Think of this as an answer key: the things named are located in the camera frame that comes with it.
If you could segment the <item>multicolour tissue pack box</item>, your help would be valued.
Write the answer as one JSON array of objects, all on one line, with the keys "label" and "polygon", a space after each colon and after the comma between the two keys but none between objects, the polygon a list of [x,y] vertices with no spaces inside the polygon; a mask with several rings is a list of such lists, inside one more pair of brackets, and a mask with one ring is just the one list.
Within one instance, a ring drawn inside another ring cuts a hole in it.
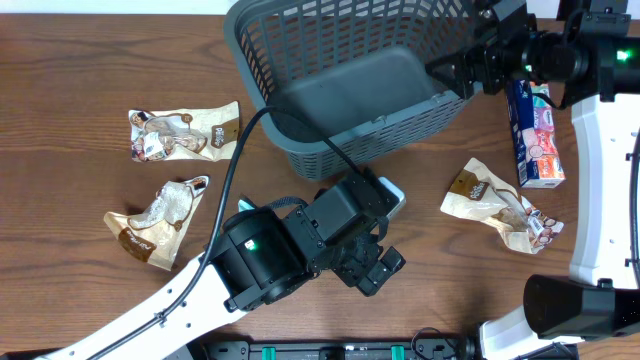
[{"label": "multicolour tissue pack box", "polygon": [[511,81],[505,88],[518,182],[522,188],[553,189],[565,179],[555,143],[553,108],[546,84]]}]

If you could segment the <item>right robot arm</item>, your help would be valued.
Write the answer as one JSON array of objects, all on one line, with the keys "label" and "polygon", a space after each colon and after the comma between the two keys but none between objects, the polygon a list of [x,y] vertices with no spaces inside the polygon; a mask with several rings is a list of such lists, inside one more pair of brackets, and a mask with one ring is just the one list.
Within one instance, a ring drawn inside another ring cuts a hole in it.
[{"label": "right robot arm", "polygon": [[567,276],[534,275],[523,303],[483,323],[463,359],[574,359],[581,342],[639,330],[639,41],[627,3],[563,1],[559,33],[523,1],[470,1],[474,40],[426,65],[462,98],[510,80],[564,87],[579,153],[576,243]]}]

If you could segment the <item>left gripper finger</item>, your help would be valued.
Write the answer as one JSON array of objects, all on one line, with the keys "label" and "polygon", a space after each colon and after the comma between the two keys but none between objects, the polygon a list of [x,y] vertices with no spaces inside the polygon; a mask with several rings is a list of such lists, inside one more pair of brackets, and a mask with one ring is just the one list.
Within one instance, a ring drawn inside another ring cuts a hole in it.
[{"label": "left gripper finger", "polygon": [[357,236],[349,244],[334,250],[330,269],[347,287],[356,287],[383,252],[378,241],[378,235]]},{"label": "left gripper finger", "polygon": [[378,293],[382,286],[397,272],[399,272],[406,260],[395,248],[390,247],[385,254],[378,259],[373,266],[364,273],[364,277],[356,284],[356,288],[366,297]]}]

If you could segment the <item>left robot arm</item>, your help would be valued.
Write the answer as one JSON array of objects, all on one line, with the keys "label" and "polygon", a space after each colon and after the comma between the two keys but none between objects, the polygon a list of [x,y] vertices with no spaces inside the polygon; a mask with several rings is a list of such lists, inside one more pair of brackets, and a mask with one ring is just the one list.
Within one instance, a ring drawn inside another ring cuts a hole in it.
[{"label": "left robot arm", "polygon": [[366,169],[284,218],[273,208],[230,218],[205,253],[161,290],[51,359],[163,359],[190,341],[296,291],[324,270],[374,295],[404,264],[379,241],[405,194]]}]

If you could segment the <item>dark grey plastic basket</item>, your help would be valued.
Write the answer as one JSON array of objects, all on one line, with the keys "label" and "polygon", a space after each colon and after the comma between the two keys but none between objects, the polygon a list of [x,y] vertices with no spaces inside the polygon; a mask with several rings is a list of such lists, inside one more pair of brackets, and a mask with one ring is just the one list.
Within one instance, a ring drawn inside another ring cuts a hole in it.
[{"label": "dark grey plastic basket", "polygon": [[224,38],[262,127],[319,181],[433,136],[465,101],[426,65],[471,42],[469,0],[239,0]]}]

